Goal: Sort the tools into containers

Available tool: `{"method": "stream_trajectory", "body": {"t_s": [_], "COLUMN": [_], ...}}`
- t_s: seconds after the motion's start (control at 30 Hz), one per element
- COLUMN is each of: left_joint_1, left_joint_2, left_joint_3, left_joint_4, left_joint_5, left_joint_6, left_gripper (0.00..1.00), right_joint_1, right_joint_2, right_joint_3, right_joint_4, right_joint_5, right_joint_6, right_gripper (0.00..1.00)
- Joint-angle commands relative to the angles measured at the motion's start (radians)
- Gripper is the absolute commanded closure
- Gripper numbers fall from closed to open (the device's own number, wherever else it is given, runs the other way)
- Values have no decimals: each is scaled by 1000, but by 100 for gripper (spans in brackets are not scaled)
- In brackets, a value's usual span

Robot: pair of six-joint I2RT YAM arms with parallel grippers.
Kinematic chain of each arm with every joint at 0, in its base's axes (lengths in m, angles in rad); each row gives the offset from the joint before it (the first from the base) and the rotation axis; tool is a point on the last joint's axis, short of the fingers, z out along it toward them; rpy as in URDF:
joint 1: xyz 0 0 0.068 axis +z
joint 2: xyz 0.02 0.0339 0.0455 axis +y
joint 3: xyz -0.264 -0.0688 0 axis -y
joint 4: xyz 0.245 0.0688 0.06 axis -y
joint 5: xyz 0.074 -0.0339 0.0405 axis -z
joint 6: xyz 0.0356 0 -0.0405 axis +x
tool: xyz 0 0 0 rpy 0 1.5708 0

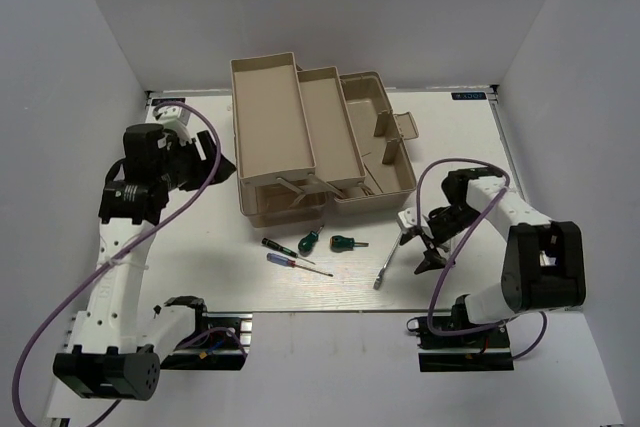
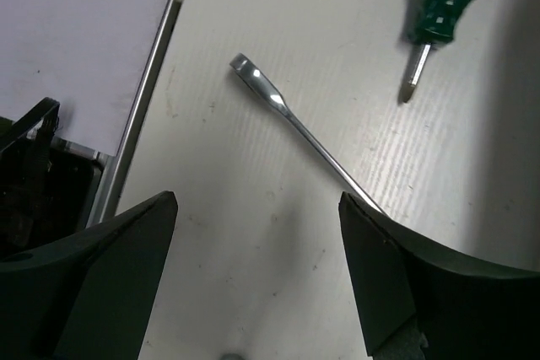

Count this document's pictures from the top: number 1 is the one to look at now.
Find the long silver wrench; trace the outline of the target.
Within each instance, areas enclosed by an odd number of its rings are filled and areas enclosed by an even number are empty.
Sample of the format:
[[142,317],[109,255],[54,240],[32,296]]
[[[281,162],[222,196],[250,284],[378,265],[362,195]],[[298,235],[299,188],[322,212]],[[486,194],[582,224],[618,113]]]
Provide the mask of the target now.
[[379,290],[381,288],[381,285],[382,285],[382,283],[384,281],[385,273],[388,270],[388,267],[390,266],[391,261],[392,261],[394,255],[395,255],[395,253],[396,253],[396,251],[397,251],[397,249],[398,249],[398,247],[400,245],[400,241],[402,240],[402,237],[403,237],[403,233],[400,232],[399,235],[397,236],[394,244],[393,244],[393,247],[392,247],[391,251],[389,252],[388,256],[386,257],[382,267],[378,271],[378,274],[377,274],[377,276],[376,276],[376,278],[374,280],[374,283],[373,283],[373,289],[374,290]]

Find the beige plastic toolbox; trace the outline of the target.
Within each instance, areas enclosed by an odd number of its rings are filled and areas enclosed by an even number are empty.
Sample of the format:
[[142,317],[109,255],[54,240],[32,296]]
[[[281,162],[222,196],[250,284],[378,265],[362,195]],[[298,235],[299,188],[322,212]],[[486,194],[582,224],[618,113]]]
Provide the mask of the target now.
[[291,52],[230,63],[239,207],[255,228],[402,207],[417,179],[376,71],[302,69]]

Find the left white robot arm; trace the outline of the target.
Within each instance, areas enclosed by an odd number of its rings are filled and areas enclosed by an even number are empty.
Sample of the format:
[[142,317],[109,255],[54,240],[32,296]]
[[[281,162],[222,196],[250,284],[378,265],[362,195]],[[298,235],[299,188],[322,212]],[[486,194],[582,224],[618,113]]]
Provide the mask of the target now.
[[53,373],[81,398],[146,401],[157,388],[162,362],[184,341],[205,343],[212,325],[203,315],[203,299],[194,296],[169,299],[145,328],[138,325],[147,257],[162,211],[171,191],[200,192],[224,182],[235,167],[218,154],[210,132],[190,137],[180,124],[133,125],[123,144],[99,208],[99,275]]

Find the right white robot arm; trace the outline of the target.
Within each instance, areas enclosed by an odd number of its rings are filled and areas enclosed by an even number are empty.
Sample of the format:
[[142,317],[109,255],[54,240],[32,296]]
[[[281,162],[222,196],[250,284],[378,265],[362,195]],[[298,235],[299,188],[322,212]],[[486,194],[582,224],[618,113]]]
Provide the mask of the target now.
[[[451,309],[448,326],[438,328],[427,315],[428,330],[472,346],[488,330],[520,314],[576,307],[587,295],[582,233],[571,221],[556,221],[530,206],[510,186],[506,172],[495,167],[459,169],[448,173],[441,188],[447,206],[423,214],[419,206],[399,213],[401,240],[414,237],[425,245],[416,271],[439,270],[448,275],[461,247],[487,221],[506,242],[499,280],[461,296]],[[442,256],[446,243],[458,246]]]

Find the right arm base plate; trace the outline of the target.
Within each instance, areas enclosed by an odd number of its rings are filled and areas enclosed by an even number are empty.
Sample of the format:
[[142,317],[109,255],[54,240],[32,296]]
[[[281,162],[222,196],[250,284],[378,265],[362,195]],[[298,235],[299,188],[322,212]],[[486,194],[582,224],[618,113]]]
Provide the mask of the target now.
[[510,339],[505,327],[462,337],[436,336],[427,327],[427,317],[406,323],[418,338],[418,361],[423,373],[499,372],[514,369]]

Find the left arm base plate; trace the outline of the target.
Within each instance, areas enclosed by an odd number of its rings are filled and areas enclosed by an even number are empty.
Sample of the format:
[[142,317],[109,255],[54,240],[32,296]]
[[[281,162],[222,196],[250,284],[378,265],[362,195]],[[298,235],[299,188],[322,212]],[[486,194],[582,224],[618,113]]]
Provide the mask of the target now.
[[239,372],[248,356],[252,313],[205,313],[202,326],[161,364],[163,371]]

